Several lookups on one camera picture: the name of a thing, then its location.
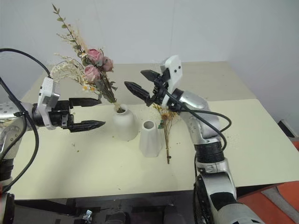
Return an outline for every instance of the white ceramic vase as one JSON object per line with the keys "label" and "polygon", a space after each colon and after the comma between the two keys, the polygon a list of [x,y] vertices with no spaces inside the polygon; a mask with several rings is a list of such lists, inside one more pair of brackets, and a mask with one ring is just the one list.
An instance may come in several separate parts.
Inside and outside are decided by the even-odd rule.
{"label": "white ceramic vase", "polygon": [[115,131],[119,139],[123,141],[130,141],[138,134],[137,122],[135,115],[128,109],[128,106],[121,104],[121,108],[125,112],[118,113],[114,108],[113,122]]}
{"label": "white ceramic vase", "polygon": [[156,123],[147,120],[142,124],[139,149],[145,157],[157,157],[161,151],[161,138]]}

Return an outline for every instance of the white wall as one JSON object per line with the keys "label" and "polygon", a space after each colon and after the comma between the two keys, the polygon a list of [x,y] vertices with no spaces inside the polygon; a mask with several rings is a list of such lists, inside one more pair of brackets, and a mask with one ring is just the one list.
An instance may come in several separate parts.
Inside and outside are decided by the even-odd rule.
{"label": "white wall", "polygon": [[[60,41],[51,3],[77,25],[91,47],[115,63],[229,61],[275,120],[299,132],[299,1],[297,0],[1,0],[0,46],[24,50],[46,64],[73,55]],[[1,76],[22,96],[38,65],[1,55]]]}

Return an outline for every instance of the round white vase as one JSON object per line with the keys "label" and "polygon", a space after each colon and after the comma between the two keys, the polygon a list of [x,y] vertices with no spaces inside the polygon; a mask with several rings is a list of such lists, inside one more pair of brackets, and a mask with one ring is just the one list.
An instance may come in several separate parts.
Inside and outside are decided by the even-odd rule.
{"label": "round white vase", "polygon": [[140,135],[140,151],[145,157],[157,157],[161,148],[161,138],[156,123],[151,120],[145,121]]}
{"label": "round white vase", "polygon": [[123,141],[130,141],[138,134],[137,122],[135,115],[128,109],[128,106],[121,104],[121,108],[125,112],[118,113],[114,108],[113,122],[115,131],[119,139]]}

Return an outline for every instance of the flower bouquet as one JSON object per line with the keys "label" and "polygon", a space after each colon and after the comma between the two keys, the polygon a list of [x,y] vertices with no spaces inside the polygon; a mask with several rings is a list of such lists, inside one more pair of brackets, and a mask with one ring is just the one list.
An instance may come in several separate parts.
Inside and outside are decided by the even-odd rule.
{"label": "flower bouquet", "polygon": [[65,18],[61,17],[60,9],[54,5],[53,8],[53,13],[58,16],[57,20],[62,23],[61,28],[67,31],[66,34],[57,35],[73,47],[81,62],[69,56],[61,56],[64,61],[53,67],[51,77],[55,81],[69,77],[81,84],[83,90],[97,94],[100,103],[104,97],[116,106],[117,112],[122,112],[123,109],[117,103],[113,93],[117,90],[117,87],[113,86],[115,82],[110,81],[107,76],[107,72],[113,72],[113,61],[104,55],[102,49],[89,49],[79,31],[74,30],[72,25],[67,24]]}

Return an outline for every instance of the pink rose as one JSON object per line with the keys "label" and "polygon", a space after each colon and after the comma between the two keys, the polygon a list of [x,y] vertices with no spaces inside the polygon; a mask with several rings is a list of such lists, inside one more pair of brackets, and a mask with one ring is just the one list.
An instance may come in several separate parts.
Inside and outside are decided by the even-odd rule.
{"label": "pink rose", "polygon": [[88,50],[88,58],[92,61],[94,64],[98,64],[99,66],[102,66],[103,64],[103,52],[96,49],[89,49]]}
{"label": "pink rose", "polygon": [[113,61],[109,57],[104,57],[103,66],[104,71],[112,71],[113,69]]}
{"label": "pink rose", "polygon": [[88,65],[85,67],[85,78],[92,83],[95,79],[100,79],[99,70],[93,65]]}

